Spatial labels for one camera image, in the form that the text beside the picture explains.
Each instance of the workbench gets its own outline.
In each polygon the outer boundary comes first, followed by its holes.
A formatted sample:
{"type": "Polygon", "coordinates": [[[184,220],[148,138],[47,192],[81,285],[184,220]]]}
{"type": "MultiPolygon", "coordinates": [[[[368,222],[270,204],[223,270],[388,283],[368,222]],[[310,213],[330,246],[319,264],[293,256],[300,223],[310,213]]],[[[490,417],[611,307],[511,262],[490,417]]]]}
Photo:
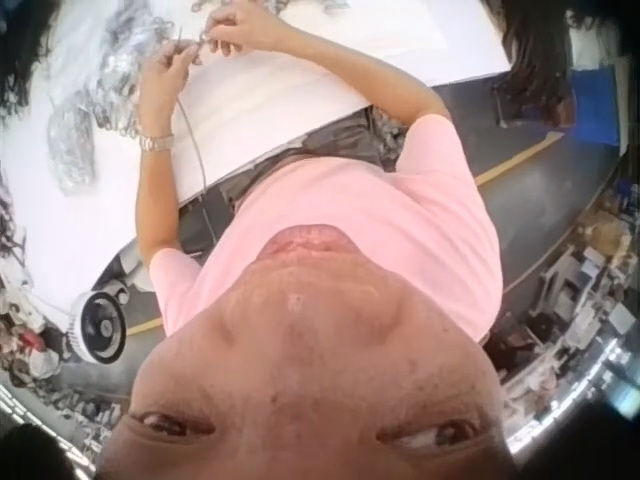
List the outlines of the workbench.
{"type": "MultiPolygon", "coordinates": [[[[329,17],[312,0],[296,2],[283,17],[383,58],[432,86],[509,68],[500,35],[479,0],[349,3],[350,9],[329,17]]],[[[76,65],[82,67],[83,56],[91,63],[99,48],[97,32],[117,4],[66,2],[53,32],[51,63],[59,65],[69,52],[76,65]],[[80,49],[81,30],[88,35],[80,49]]],[[[153,10],[180,26],[183,38],[197,38],[208,13],[194,14],[189,1],[171,0],[154,0],[153,10]]],[[[284,55],[252,52],[203,60],[181,101],[203,153],[204,175],[184,118],[174,117],[174,169],[182,203],[249,168],[266,152],[366,106],[336,78],[284,55]]],[[[135,237],[139,148],[132,139],[95,128],[97,181],[85,192],[63,195],[50,172],[46,127],[51,86],[60,88],[56,75],[65,69],[47,63],[35,72],[28,112],[3,132],[0,158],[16,223],[27,232],[32,298],[42,313],[65,328],[64,312],[94,288],[106,266],[135,237]]],[[[65,86],[70,91],[77,87],[65,86]]]]}

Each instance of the silver watch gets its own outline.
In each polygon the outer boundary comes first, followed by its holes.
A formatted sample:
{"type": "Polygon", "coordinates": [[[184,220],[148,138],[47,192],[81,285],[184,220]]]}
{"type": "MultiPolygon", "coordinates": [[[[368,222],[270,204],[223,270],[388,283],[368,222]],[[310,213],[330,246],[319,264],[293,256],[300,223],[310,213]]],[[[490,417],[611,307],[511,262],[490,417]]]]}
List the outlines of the silver watch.
{"type": "Polygon", "coordinates": [[[140,135],[140,148],[145,152],[164,152],[173,148],[173,135],[168,137],[145,137],[140,135]]]}

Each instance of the hand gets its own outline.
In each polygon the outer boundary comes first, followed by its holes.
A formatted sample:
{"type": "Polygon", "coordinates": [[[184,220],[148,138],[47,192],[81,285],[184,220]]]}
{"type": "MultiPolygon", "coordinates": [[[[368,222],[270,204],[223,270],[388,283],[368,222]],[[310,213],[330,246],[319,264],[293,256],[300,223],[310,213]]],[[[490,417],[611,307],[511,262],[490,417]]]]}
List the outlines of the hand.
{"type": "Polygon", "coordinates": [[[140,132],[143,135],[171,135],[171,117],[178,95],[189,79],[189,66],[199,62],[199,50],[195,42],[170,41],[144,63],[138,102],[140,132]]]}
{"type": "Polygon", "coordinates": [[[232,46],[284,52],[300,31],[270,13],[262,0],[235,0],[209,15],[205,35],[213,53],[231,55],[232,46]]]}

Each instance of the finger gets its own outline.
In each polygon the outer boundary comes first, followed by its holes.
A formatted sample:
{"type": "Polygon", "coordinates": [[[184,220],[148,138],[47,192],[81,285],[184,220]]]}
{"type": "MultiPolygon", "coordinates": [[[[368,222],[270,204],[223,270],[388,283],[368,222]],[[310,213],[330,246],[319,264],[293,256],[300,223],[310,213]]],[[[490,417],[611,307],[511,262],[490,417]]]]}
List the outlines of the finger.
{"type": "Polygon", "coordinates": [[[238,27],[235,25],[216,25],[207,32],[207,38],[219,42],[240,43],[235,41],[238,36],[238,27]]]}
{"type": "Polygon", "coordinates": [[[190,45],[182,53],[173,57],[171,69],[180,72],[189,71],[189,66],[194,62],[199,52],[200,47],[197,44],[190,45]]]}
{"type": "Polygon", "coordinates": [[[152,55],[151,62],[168,68],[171,65],[171,59],[176,51],[176,42],[169,40],[152,55]]]}
{"type": "Polygon", "coordinates": [[[222,50],[222,55],[228,57],[231,55],[231,44],[229,42],[220,42],[220,50],[222,50]]]}
{"type": "Polygon", "coordinates": [[[196,40],[189,40],[189,39],[184,39],[184,40],[180,40],[179,42],[176,42],[176,48],[174,51],[174,54],[180,54],[182,52],[184,52],[185,50],[187,50],[189,47],[192,47],[193,45],[198,45],[198,42],[196,40]]]}
{"type": "Polygon", "coordinates": [[[205,25],[204,31],[208,32],[213,27],[221,23],[235,23],[237,13],[238,6],[234,3],[215,9],[207,18],[207,23],[205,25]]]}

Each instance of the woman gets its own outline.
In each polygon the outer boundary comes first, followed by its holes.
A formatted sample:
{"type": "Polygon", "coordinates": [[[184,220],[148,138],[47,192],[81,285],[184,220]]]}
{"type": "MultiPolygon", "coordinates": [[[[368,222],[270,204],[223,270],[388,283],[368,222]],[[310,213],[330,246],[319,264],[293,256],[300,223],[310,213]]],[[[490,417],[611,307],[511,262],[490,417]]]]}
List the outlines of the woman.
{"type": "Polygon", "coordinates": [[[314,62],[410,130],[393,174],[283,160],[200,267],[180,249],[170,153],[198,46],[169,44],[149,61],[136,221],[168,338],[138,372],[100,475],[508,477],[500,386],[477,344],[500,305],[500,249],[443,102],[255,2],[216,10],[206,33],[225,56],[314,62]]]}

